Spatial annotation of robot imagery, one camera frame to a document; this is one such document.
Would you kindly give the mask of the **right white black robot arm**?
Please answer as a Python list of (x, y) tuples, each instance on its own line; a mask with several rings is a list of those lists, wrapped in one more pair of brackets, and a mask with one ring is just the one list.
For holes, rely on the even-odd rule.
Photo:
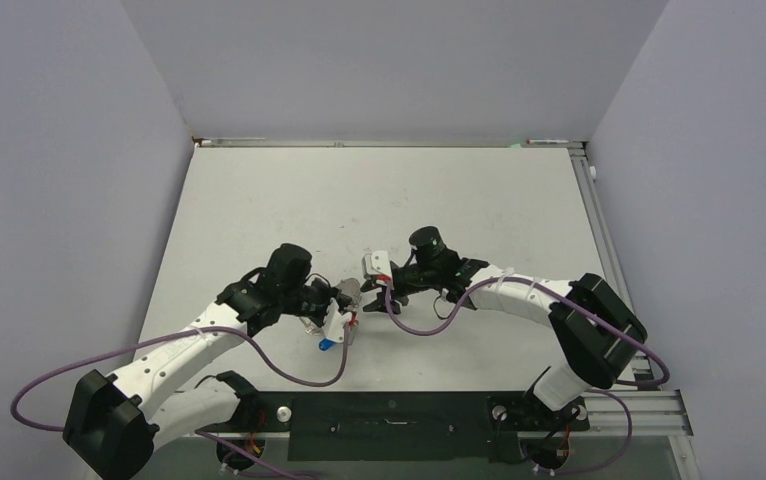
[(413, 232), (409, 244), (411, 257), (404, 265), (385, 250), (364, 255), (361, 289), (377, 293), (365, 311), (395, 318), (411, 296), (435, 291), (455, 312), (501, 312), (551, 329), (564, 358), (537, 377), (523, 403), (526, 419), (538, 428), (552, 426), (586, 390), (618, 384), (648, 338), (641, 321), (599, 275), (550, 280), (517, 274), (461, 256), (435, 226)]

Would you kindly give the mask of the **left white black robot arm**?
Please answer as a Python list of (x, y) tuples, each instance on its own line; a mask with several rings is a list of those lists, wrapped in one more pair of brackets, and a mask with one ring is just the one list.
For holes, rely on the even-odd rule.
[(248, 428), (256, 401), (241, 391), (179, 389), (227, 351), (250, 343), (284, 315), (345, 344), (361, 283), (312, 279), (309, 251), (284, 243), (267, 264), (226, 286), (187, 327), (159, 339), (111, 373), (86, 373), (75, 386), (63, 439), (102, 479), (130, 479), (165, 444), (205, 426)]

